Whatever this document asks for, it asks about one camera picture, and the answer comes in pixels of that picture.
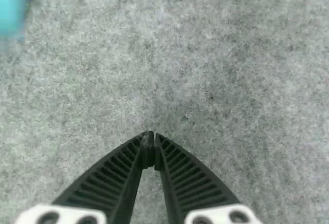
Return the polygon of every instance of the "blurry teal object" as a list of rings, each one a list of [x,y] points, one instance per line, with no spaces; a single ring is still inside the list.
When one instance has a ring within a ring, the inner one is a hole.
[[[19,32],[24,22],[25,0],[0,0],[0,36]]]

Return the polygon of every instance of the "screw hole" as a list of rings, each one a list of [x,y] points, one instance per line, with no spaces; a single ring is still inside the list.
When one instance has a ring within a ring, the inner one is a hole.
[[[83,217],[78,224],[97,224],[97,220],[92,216]]]
[[[59,218],[59,214],[56,212],[49,212],[41,216],[38,224],[55,224]]]
[[[196,217],[193,222],[193,224],[212,224],[211,220],[209,220],[208,218],[204,217],[204,216],[199,216]]]
[[[233,223],[248,223],[249,219],[247,215],[240,211],[234,211],[230,214],[230,218]]]

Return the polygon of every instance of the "teal object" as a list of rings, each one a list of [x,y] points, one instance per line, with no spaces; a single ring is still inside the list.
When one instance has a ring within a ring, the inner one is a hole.
[[[0,35],[19,32],[24,22],[25,0],[0,0]]]

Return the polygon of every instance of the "gray carpet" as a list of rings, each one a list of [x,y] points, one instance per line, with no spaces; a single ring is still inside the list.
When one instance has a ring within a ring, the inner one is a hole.
[[[264,223],[328,224],[328,16],[329,0],[34,0],[0,56],[0,223],[153,130]],[[147,170],[131,223],[155,222]]]

